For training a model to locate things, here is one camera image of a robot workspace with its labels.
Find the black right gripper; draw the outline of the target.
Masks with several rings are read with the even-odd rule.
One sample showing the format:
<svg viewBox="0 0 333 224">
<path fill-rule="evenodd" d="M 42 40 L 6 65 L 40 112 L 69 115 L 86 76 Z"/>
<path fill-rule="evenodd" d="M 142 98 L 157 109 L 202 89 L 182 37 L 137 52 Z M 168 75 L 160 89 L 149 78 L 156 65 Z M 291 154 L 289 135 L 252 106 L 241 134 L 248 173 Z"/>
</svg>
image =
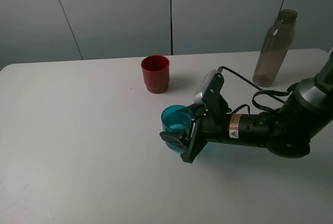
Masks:
<svg viewBox="0 0 333 224">
<path fill-rule="evenodd" d="M 216 74 L 204 93 L 203 104 L 193 103 L 187 107 L 195 117 L 188 145 L 186 131 L 162 131 L 159 134 L 171 150 L 182 153 L 185 163 L 192 163 L 208 142 L 217 142 L 224 136 L 227 114 L 231 109 L 220 93 L 223 84 L 221 73 Z"/>
</svg>

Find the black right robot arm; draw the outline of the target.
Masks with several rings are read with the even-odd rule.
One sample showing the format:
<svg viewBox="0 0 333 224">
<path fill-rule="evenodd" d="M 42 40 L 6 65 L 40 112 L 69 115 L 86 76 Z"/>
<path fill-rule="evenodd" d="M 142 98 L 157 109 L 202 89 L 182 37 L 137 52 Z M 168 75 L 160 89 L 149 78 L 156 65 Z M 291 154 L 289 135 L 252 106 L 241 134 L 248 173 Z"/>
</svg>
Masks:
<svg viewBox="0 0 333 224">
<path fill-rule="evenodd" d="M 210 71 L 195 102 L 187 107 L 171 106 L 161 116 L 161 139 L 179 150 L 186 163 L 209 142 L 268 149 L 271 153 L 297 159 L 310 152 L 310 141 L 332 121 L 332 60 L 313 78 L 301 80 L 286 91 L 258 88 L 257 95 L 282 100 L 272 109 L 253 101 L 259 114 L 240 113 L 229 108 L 221 96 L 224 67 Z"/>
</svg>

